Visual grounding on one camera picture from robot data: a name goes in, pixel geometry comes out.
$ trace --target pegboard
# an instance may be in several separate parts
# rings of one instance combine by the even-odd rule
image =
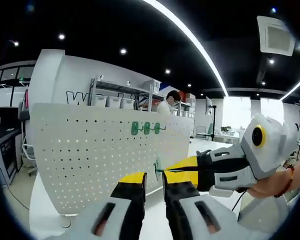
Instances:
[[[153,163],[162,167],[187,157],[191,118],[128,109],[36,103],[31,112],[34,154],[43,185],[56,210],[78,213],[86,204],[108,197],[125,175],[147,172],[146,191],[161,186]],[[159,134],[139,131],[160,123]]]

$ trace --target black cable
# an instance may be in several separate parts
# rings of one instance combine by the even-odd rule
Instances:
[[[236,205],[239,203],[240,199],[243,197],[243,195],[246,193],[246,191],[244,191],[244,193],[242,193],[239,197],[239,199],[236,201],[236,204],[234,205],[234,207],[232,208],[232,211],[235,209]]]
[[[15,198],[15,200],[17,200],[25,209],[28,209],[29,210],[29,208],[27,208],[23,203],[21,203],[20,202],[20,200],[11,192],[11,190],[10,190],[10,188],[9,188],[9,184],[6,182],[6,179],[5,179],[5,177],[4,177],[4,175],[3,175],[3,171],[2,171],[2,169],[1,169],[1,167],[0,167],[0,172],[1,172],[1,174],[2,174],[2,178],[4,179],[4,182],[5,182],[5,185],[6,185],[6,187],[8,188],[8,190],[9,190],[9,192],[11,193],[11,195]]]

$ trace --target ceiling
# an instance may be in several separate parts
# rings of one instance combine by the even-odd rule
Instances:
[[[19,1],[4,8],[6,21],[0,23],[0,65],[35,60],[41,49],[58,48],[65,49],[67,55],[142,73],[198,98],[202,97],[201,93],[210,98],[224,96],[195,46],[175,24],[142,0],[16,2]],[[227,5],[224,1],[159,2],[197,37],[230,96],[279,99],[300,80],[300,52],[294,51],[290,57],[261,53],[256,19],[261,15],[282,19],[300,41],[299,5],[282,7],[275,1]],[[59,33],[65,34],[65,40],[58,39]],[[19,46],[14,47],[9,40],[18,41]],[[121,48],[127,49],[126,55],[119,54]],[[257,83],[260,66],[269,58],[275,64],[263,66],[266,85],[261,85]],[[171,70],[169,75],[165,74],[165,68]],[[300,88],[285,101],[299,103]]]

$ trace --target wrist bracelet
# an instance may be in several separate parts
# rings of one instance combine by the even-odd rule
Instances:
[[[291,184],[292,184],[292,182],[293,182],[293,176],[294,176],[294,166],[292,166],[292,165],[289,165],[288,167],[287,167],[287,169],[291,169],[292,170],[292,176],[291,176],[291,179],[289,180],[289,182],[288,182],[288,184],[285,186],[285,188],[279,193],[279,194],[277,194],[277,195],[274,195],[274,197],[275,198],[279,198],[280,196],[282,196],[284,193],[286,193],[286,191],[290,188],[290,186],[291,186]]]

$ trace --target robot camera lens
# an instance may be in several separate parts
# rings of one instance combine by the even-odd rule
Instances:
[[[252,133],[252,141],[255,146],[259,146],[262,143],[263,134],[259,127],[254,128]]]

